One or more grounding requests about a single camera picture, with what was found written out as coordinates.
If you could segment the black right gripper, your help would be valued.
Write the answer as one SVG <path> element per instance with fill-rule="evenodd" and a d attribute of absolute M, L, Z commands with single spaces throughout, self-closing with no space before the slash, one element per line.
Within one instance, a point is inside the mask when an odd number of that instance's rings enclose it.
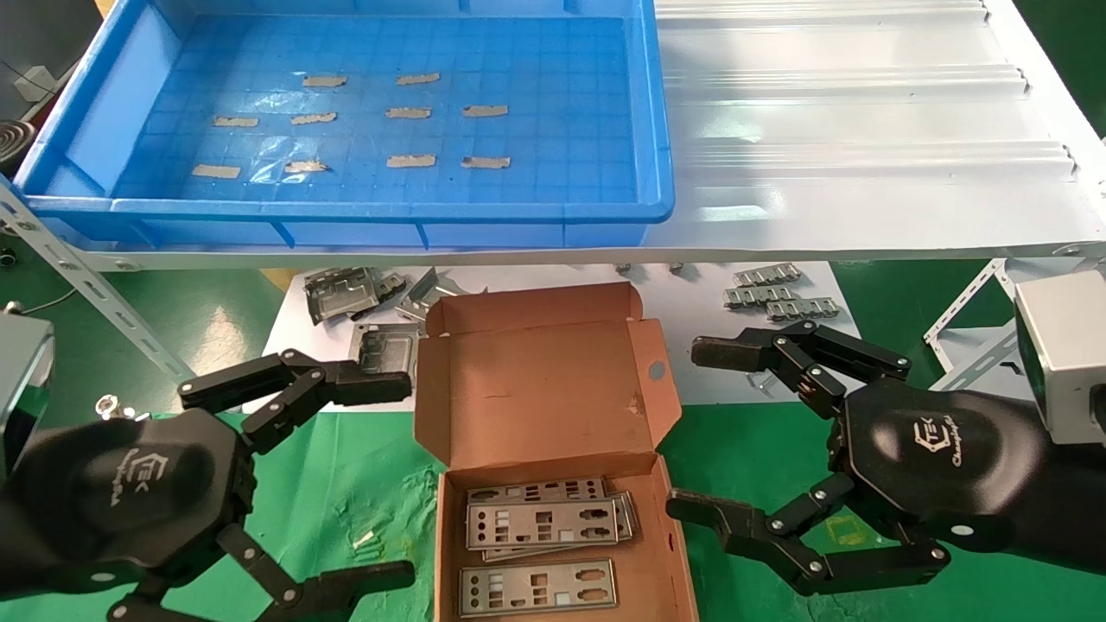
<path fill-rule="evenodd" d="M 774 514 L 680 488 L 666 500 L 669 517 L 710 528 L 726 554 L 766 564 L 799 595 L 932 582 L 951 562 L 936 540 L 1105 570 L 1103 446 L 1052 440 L 1034 402 L 911 387 L 900 382 L 910 359 L 814 321 L 698 336 L 690 355 L 705 369 L 769 371 L 821 418 L 838 417 L 832 467 L 842 473 Z M 833 371 L 874 383 L 846 396 Z M 845 504 L 898 546 L 818 554 L 803 543 Z"/>

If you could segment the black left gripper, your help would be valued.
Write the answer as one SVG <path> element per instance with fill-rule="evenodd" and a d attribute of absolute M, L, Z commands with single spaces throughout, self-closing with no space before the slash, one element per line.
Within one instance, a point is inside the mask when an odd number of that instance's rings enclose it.
<path fill-rule="evenodd" d="M 255 485 L 246 442 L 202 410 L 35 432 L 3 484 L 3 597 L 140 581 L 109 621 L 204 621 L 161 599 L 225 554 L 271 597 L 257 621 L 348 621 L 363 597 L 414 584 L 413 562 L 293 581 L 241 527 Z"/>

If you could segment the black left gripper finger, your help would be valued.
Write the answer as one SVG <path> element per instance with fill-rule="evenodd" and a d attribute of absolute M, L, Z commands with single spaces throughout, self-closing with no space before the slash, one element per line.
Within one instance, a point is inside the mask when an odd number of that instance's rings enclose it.
<path fill-rule="evenodd" d="M 328 404 L 392 404 L 411 394 L 406 371 L 368 373 L 352 359 L 321 362 L 294 349 L 187 379 L 179 386 L 182 407 L 211 414 L 265 397 L 265 405 L 246 417 L 241 428 L 246 446 L 260 455 L 276 448 Z"/>

